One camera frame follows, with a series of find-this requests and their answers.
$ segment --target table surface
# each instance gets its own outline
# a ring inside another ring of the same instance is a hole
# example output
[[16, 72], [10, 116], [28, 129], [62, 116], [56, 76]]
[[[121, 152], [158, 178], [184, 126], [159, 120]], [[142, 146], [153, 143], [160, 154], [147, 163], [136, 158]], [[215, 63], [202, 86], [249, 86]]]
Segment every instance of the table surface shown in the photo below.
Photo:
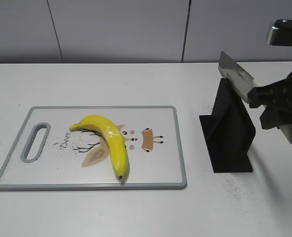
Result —
[[[261, 83], [292, 62], [241, 63]], [[0, 65], [0, 167], [33, 106], [173, 105], [183, 190], [0, 192], [0, 237], [292, 236], [292, 145], [256, 127], [253, 173], [214, 174], [199, 115], [210, 114], [217, 63]]]

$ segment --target yellow banana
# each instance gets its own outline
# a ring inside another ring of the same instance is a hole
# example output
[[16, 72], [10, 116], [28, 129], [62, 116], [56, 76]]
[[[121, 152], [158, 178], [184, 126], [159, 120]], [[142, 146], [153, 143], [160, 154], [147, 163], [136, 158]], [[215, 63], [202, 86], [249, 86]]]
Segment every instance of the yellow banana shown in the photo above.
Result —
[[126, 148], [122, 134], [111, 120], [101, 115], [88, 115], [80, 123], [70, 126], [69, 129], [70, 131], [88, 129], [101, 133], [109, 146], [115, 174], [119, 179], [124, 176], [128, 166]]

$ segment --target cleaver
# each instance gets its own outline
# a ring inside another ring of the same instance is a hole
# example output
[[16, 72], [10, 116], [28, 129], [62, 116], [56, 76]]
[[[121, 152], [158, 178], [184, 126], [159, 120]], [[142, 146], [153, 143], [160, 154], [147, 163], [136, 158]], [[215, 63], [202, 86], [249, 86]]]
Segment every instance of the cleaver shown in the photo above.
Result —
[[[240, 67], [225, 52], [220, 53], [219, 72], [223, 78], [229, 79], [234, 91], [240, 98], [248, 104], [247, 94], [253, 87], [260, 87], [260, 83], [255, 80], [245, 69]], [[279, 126], [289, 143], [292, 144], [292, 124]]]

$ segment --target banana tip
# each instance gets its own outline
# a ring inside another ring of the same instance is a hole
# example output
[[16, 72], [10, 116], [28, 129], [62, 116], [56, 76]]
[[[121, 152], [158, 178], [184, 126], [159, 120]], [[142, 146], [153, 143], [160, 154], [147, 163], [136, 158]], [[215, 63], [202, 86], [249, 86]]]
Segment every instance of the banana tip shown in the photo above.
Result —
[[74, 124], [74, 125], [71, 125], [71, 126], [69, 127], [69, 130], [70, 130], [70, 131], [76, 131], [76, 130], [79, 130], [79, 124], [76, 123], [76, 124]]

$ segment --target black stand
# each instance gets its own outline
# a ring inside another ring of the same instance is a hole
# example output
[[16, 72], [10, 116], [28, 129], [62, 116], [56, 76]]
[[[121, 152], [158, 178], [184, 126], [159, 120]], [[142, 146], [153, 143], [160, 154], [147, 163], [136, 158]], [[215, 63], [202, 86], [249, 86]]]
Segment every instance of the black stand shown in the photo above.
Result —
[[256, 129], [228, 80], [220, 80], [212, 115], [200, 121], [214, 173], [253, 171], [247, 151]]

